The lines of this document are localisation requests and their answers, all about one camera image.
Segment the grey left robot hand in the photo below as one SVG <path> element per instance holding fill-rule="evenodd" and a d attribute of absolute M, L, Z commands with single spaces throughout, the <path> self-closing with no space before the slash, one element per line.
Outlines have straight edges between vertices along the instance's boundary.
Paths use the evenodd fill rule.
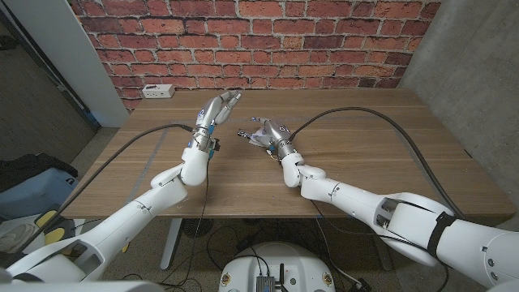
<path fill-rule="evenodd" d="M 209 156 L 213 151 L 218 151 L 218 141 L 212 138 L 214 128 L 228 119 L 241 96 L 239 90 L 233 90 L 210 99 L 197 115 L 193 136 L 187 147 L 205 152 Z"/>

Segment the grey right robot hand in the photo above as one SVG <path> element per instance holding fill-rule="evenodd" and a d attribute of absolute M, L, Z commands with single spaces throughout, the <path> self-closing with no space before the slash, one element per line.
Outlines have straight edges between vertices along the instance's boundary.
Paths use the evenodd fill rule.
<path fill-rule="evenodd" d="M 250 144 L 275 152 L 280 161 L 297 152 L 290 141 L 291 133 L 287 126 L 269 118 L 252 118 L 252 120 L 259 122 L 261 128 L 255 133 L 238 130 L 238 136 L 248 139 Z"/>

